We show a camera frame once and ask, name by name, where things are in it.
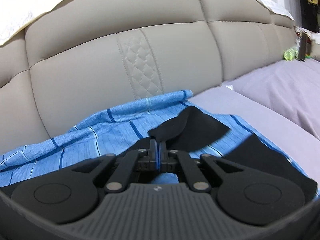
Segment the black pants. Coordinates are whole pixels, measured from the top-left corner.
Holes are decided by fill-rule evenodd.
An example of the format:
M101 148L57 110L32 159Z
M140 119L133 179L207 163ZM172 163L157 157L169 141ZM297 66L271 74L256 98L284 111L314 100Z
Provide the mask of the black pants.
M281 150L247 128L236 116L227 115L225 119L231 123L189 106L178 116L149 130L148 137L140 138L127 150L148 147L150 140L155 139L166 142L169 150L204 153L204 148L217 142L223 146L221 150L213 147L219 158L294 182L302 189L307 203L315 197L317 183L295 168Z

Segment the blue plaid bed sheet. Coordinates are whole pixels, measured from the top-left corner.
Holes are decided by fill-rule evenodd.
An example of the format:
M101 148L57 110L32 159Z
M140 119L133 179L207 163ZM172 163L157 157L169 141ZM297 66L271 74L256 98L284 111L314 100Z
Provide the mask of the blue plaid bed sheet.
M193 103L188 100L191 96L190 90L180 90L108 108L82 120L65 134L11 150L1 156L1 186L48 174L107 153L119 155L138 140L148 137L149 130L192 106ZM225 157L250 135L256 134L264 146L274 150L293 171L310 181L311 176L298 165L293 156L268 140L240 116L210 116L229 130L217 141L206 143L198 150L191 150L192 158L198 159L203 153Z

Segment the beige leather headboard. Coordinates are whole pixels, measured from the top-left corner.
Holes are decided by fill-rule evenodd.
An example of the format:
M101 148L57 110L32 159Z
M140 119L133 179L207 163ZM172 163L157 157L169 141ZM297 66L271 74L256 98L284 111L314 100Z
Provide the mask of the beige leather headboard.
M1 47L1 153L103 109L194 94L281 60L294 21L256 0L66 0Z

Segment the lavender pillow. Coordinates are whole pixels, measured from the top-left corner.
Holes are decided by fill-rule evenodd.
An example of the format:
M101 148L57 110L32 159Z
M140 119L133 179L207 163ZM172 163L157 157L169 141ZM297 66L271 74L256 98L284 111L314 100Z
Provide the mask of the lavender pillow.
M189 101L210 113L242 117L319 181L318 61L279 61Z

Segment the green item on nightstand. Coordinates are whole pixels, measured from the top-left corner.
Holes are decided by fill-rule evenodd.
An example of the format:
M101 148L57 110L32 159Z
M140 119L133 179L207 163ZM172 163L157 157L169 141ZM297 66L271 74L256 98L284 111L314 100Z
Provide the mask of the green item on nightstand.
M298 57L298 48L296 46L292 46L291 48L284 51L283 58L286 61L293 61Z

